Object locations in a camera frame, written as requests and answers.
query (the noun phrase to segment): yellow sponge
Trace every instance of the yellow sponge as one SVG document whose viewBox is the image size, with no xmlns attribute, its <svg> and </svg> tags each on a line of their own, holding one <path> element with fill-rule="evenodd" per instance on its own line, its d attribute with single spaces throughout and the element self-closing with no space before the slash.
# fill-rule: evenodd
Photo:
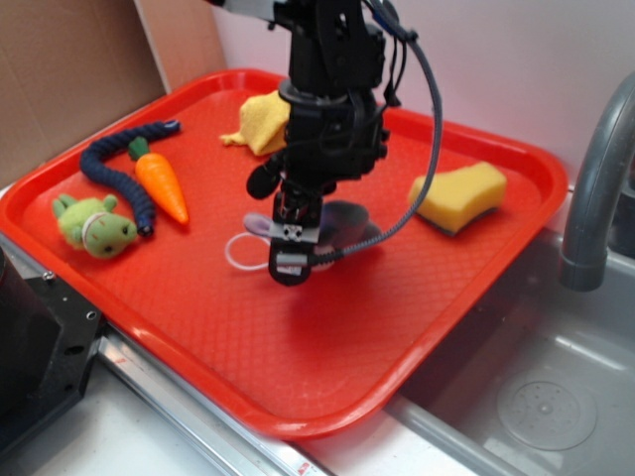
<svg viewBox="0 0 635 476">
<path fill-rule="evenodd" d="M 424 186 L 426 176 L 415 179 L 408 195 L 412 204 Z M 484 213 L 503 202 L 507 178 L 485 162 L 433 177 L 426 199 L 417 212 L 442 231 L 454 235 Z"/>
</svg>

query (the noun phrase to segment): faucet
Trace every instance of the faucet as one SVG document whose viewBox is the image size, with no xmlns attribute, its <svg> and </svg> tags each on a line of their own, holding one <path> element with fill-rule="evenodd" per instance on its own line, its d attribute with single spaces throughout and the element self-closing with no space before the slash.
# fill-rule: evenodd
<svg viewBox="0 0 635 476">
<path fill-rule="evenodd" d="M 560 250 L 560 282 L 600 287 L 607 246 L 635 257 L 635 72 L 611 96 L 579 171 Z"/>
</svg>

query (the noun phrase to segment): orange tray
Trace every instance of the orange tray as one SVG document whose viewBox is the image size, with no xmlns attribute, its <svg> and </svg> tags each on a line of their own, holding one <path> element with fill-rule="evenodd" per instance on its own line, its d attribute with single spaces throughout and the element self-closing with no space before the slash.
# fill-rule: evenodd
<svg viewBox="0 0 635 476">
<path fill-rule="evenodd" d="M 446 124 L 440 171 L 495 165 L 508 178 L 501 208 L 453 238 L 413 219 L 382 245 L 285 288 L 267 271 L 245 273 L 225 261 L 224 246 L 243 231 L 245 213 L 270 215 L 272 199 L 256 201 L 245 191 L 261 160 L 218 139 L 238 129 L 249 96 L 279 81 L 255 70 L 212 74 L 100 133 L 182 122 L 182 133 L 153 150 L 180 178 L 189 227 L 158 211 L 155 236 L 138 238 L 114 260 L 72 250 L 57 231 L 53 199 L 111 191 L 79 171 L 91 138 L 16 183 L 0 201 L 0 228 L 236 418 L 294 440 L 333 433 L 381 408 L 559 208 L 567 179 L 542 150 Z M 385 120 L 388 158 L 332 196 L 364 204 L 383 229 L 406 210 L 432 137 L 429 117 L 391 110 Z M 125 154 L 107 164 L 133 174 Z M 132 216 L 119 201 L 115 211 Z M 257 240 L 235 251 L 244 261 L 267 260 Z"/>
</svg>

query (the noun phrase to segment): sink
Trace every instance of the sink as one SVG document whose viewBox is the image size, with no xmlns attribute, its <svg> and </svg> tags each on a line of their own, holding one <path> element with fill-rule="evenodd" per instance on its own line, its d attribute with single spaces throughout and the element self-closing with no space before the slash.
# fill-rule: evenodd
<svg viewBox="0 0 635 476">
<path fill-rule="evenodd" d="M 609 254 L 603 286 L 573 292 L 560 242 L 542 232 L 388 406 L 479 474 L 635 467 L 635 261 Z"/>
</svg>

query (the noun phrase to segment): white cord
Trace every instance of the white cord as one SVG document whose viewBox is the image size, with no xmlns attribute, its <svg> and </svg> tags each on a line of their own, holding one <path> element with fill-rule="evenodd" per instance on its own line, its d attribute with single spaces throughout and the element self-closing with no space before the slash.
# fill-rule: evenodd
<svg viewBox="0 0 635 476">
<path fill-rule="evenodd" d="M 236 236 L 234 236 L 227 242 L 227 244 L 225 245 L 225 259 L 227 260 L 227 262 L 229 262 L 231 266 L 233 266 L 234 268 L 240 271 L 260 271 L 260 270 L 266 269 L 269 266 L 269 263 L 261 263 L 259 265 L 243 265 L 241 263 L 238 263 L 231 256 L 232 245 L 236 241 L 242 238 L 247 238 L 247 237 L 258 238 L 259 240 L 263 241 L 267 246 L 269 246 L 269 240 L 267 238 L 264 238 L 262 236 L 257 236 L 245 231 L 244 233 L 237 234 Z"/>
</svg>

